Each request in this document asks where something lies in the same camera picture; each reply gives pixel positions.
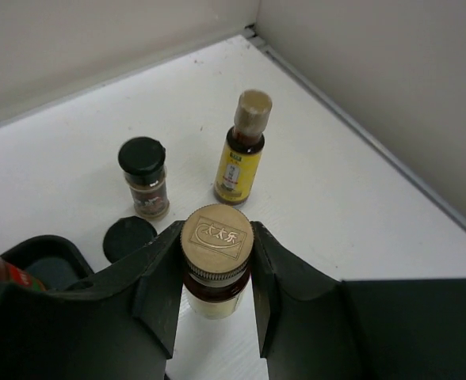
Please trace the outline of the green label chili sauce bottle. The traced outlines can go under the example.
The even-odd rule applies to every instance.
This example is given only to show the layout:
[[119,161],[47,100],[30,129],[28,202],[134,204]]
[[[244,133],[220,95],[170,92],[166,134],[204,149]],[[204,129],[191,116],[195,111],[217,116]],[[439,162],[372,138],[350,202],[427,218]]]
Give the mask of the green label chili sauce bottle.
[[35,291],[46,291],[41,281],[0,257],[0,282],[11,282]]

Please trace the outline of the small spice jar black lid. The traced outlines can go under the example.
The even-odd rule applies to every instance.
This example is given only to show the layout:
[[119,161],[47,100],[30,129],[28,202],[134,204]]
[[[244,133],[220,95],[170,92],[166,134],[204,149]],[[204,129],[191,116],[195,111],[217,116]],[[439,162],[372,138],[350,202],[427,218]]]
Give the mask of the small spice jar black lid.
[[166,149],[160,141],[140,136],[125,142],[117,155],[132,194],[135,211],[145,219],[160,219],[169,210],[166,191]]

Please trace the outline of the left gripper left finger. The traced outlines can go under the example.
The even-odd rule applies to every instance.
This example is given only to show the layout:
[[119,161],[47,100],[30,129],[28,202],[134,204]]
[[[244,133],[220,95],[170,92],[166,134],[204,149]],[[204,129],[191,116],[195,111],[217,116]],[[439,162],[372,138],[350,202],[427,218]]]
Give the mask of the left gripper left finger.
[[182,291],[182,222],[64,291],[0,282],[0,379],[164,379]]

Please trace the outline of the tall yellow label sauce bottle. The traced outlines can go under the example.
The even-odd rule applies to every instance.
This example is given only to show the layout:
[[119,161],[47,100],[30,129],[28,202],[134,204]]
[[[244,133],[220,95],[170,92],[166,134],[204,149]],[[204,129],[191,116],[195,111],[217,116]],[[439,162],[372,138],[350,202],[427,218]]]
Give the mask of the tall yellow label sauce bottle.
[[239,96],[214,180],[214,193],[220,202],[240,205],[250,196],[272,107],[271,97],[261,90],[247,89]]

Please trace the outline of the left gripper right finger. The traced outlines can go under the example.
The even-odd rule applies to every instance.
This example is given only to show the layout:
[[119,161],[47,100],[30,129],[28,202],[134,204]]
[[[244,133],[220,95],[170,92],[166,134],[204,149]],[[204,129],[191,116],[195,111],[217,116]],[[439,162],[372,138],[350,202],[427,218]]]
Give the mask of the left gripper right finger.
[[271,379],[466,379],[466,279],[337,281],[253,229]]

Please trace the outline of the short yellow label sauce bottle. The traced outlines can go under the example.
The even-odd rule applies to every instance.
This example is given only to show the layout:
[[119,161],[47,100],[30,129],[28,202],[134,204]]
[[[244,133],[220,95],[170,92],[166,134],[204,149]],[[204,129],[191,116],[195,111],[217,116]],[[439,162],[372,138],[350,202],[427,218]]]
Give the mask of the short yellow label sauce bottle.
[[250,279],[254,231],[248,218],[225,204],[201,207],[185,221],[180,242],[191,308],[211,320],[232,315]]

